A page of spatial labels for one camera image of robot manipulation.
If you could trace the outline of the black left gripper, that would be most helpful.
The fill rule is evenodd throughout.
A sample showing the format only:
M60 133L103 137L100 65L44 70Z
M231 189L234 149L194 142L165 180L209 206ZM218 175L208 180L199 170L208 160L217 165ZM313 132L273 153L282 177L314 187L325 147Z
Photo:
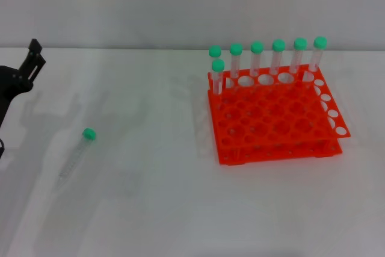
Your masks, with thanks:
M32 90L32 83L46 63L41 55L42 46L37 39L32 39L29 52L19 67L14 69L1 66L1 124L11 104L18 95Z

